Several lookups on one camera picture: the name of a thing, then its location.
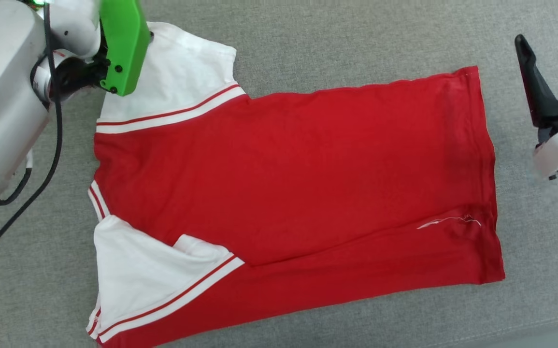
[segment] white fabric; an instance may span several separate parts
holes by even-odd
[[[172,313],[242,264],[225,247],[188,235],[180,236],[173,247],[165,245],[115,215],[98,223],[94,239],[99,335],[102,330],[126,321],[108,330],[107,337]],[[140,319],[127,320],[139,315]]]
[[[107,208],[107,203],[102,198],[102,194],[100,193],[100,188],[98,188],[98,183],[96,181],[92,181],[87,189],[87,195],[89,196],[89,200],[92,202],[92,206],[96,211],[96,216],[98,217],[98,221],[100,222],[103,216],[109,215],[109,209]]]
[[[98,122],[130,121],[191,108],[235,84],[236,50],[166,23],[148,22],[155,34],[135,92],[107,94]]]
[[[90,337],[96,339],[98,336],[98,331],[100,328],[98,327],[98,311],[100,310],[100,295],[96,297],[96,306],[94,310],[89,315],[89,323],[86,326],[86,331],[90,334]]]
[[[186,305],[188,302],[191,302],[195,299],[195,297],[199,296],[204,291],[208,290],[215,282],[221,280],[224,276],[228,275],[238,267],[240,267],[244,262],[239,258],[234,258],[230,260],[225,266],[221,267],[215,273],[212,273],[210,277],[206,278],[204,281],[199,283],[196,287],[194,287],[191,291],[188,291],[182,297],[175,299],[173,302],[169,302],[169,304],[159,310],[149,313],[139,319],[134,319],[131,321],[123,322],[122,324],[115,326],[111,330],[106,331],[104,334],[100,334],[100,341],[107,342],[108,339],[114,337],[116,334],[121,333],[122,331],[138,328],[139,326],[143,326],[149,324],[153,321],[166,317],[171,313],[175,312],[182,308],[182,306]]]
[[[149,119],[141,118],[135,122],[126,123],[124,125],[99,124],[96,126],[96,132],[107,134],[125,133],[130,131],[142,130],[144,128],[159,127],[186,121],[187,119],[201,116],[204,113],[209,112],[213,108],[216,108],[217,106],[220,106],[221,104],[244,94],[245,92],[242,90],[242,88],[237,86],[234,82],[234,84],[230,86],[221,88],[219,92],[212,93],[212,95],[208,99],[204,99],[205,102],[196,105],[196,107],[190,108],[190,110],[184,109],[184,112],[168,113],[166,115],[161,115],[160,117],[151,117]]]

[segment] gray table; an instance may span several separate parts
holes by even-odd
[[[513,46],[516,34],[526,34],[558,96],[558,1],[193,3],[143,1],[149,20],[239,49],[235,77],[252,97],[478,65],[498,159],[498,235],[508,279],[294,313],[174,347],[468,347],[558,328],[558,180],[533,171],[535,129]],[[0,241],[0,346],[94,346],[84,331],[97,291],[96,221],[86,189],[98,165],[92,140],[102,97],[91,92],[65,106],[56,177]],[[51,163],[54,126],[35,147],[35,176],[22,199]],[[0,208],[0,226],[19,205]]]

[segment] red stripe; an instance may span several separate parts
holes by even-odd
[[[193,284],[192,286],[190,286],[187,290],[185,290],[184,292],[182,292],[180,295],[177,295],[176,297],[174,297],[172,300],[170,300],[169,302],[167,302],[166,304],[162,304],[161,306],[156,307],[153,310],[149,310],[146,313],[140,314],[140,315],[135,315],[132,318],[129,319],[124,319],[124,320],[120,320],[118,322],[116,322],[116,324],[113,324],[112,326],[109,326],[105,331],[102,331],[102,333],[99,334],[99,336],[104,335],[107,333],[107,331],[113,329],[115,326],[118,326],[120,324],[124,324],[124,322],[129,322],[132,320],[136,320],[139,319],[141,317],[145,317],[146,315],[155,313],[155,311],[161,310],[167,306],[169,306],[170,304],[173,304],[173,302],[177,301],[178,299],[180,299],[181,297],[183,297],[184,295],[186,295],[187,293],[189,293],[189,291],[193,290],[193,288],[195,288],[196,286],[198,286],[201,282],[203,282],[204,280],[208,279],[208,277],[214,275],[214,273],[216,273],[219,269],[221,269],[221,267],[225,266],[227,263],[229,263],[231,260],[235,259],[236,256],[233,255],[232,257],[230,257],[228,260],[226,260],[225,262],[223,262],[222,264],[220,264],[217,268],[213,269],[212,272],[208,273],[207,275],[205,275],[203,278],[201,278],[200,280],[197,280],[197,282],[195,282],[195,284]]]
[[[140,117],[140,118],[135,118],[135,119],[129,119],[128,121],[121,121],[121,122],[97,122],[96,125],[98,126],[119,126],[119,125],[128,125],[129,123],[135,123],[135,122],[140,122],[140,121],[146,121],[148,119],[154,119],[154,118],[158,118],[158,117],[165,117],[165,116],[172,116],[172,115],[177,115],[179,113],[184,113],[184,112],[190,112],[191,110],[197,109],[200,106],[208,103],[209,101],[212,101],[212,99],[218,97],[219,95],[227,92],[230,89],[234,89],[239,87],[239,85],[233,85],[233,86],[229,86],[228,88],[222,90],[221,92],[215,93],[214,95],[212,95],[211,97],[209,97],[208,99],[206,99],[205,101],[202,101],[201,103],[193,106],[192,108],[188,108],[188,109],[183,109],[183,110],[178,110],[175,112],[169,112],[169,113],[162,113],[160,115],[153,115],[153,116],[146,116],[146,117]]]
[[[100,206],[100,201],[98,200],[98,196],[96,196],[94,189],[90,187],[89,191],[92,193],[92,196],[94,196],[94,199],[96,201],[96,206],[98,207],[98,210],[100,210],[100,217],[105,218],[105,212],[102,211],[102,207]]]
[[[98,323],[98,316],[100,315],[100,308],[98,308],[98,311],[96,311],[96,315],[94,315],[94,324],[92,325],[92,328],[87,331],[88,335],[92,335],[92,332],[94,332],[94,329],[96,329],[96,324]]]

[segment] white sleeve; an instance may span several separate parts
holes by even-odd
[[[236,86],[236,50],[166,23],[148,22],[155,34],[148,47],[135,92],[107,93],[101,123],[122,123],[188,110]]]
[[[86,329],[102,342],[170,315],[243,264],[194,236],[166,245],[113,214],[98,223],[94,242],[99,295]]]

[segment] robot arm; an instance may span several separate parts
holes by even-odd
[[[46,52],[43,1],[25,2],[0,0],[0,194],[48,121],[53,84],[61,101],[88,86],[132,93],[151,39],[138,0],[58,0]]]
[[[523,35],[515,37],[515,50],[532,123],[539,129],[533,154],[535,167],[543,177],[554,180],[558,175],[558,100],[539,72],[537,58]]]

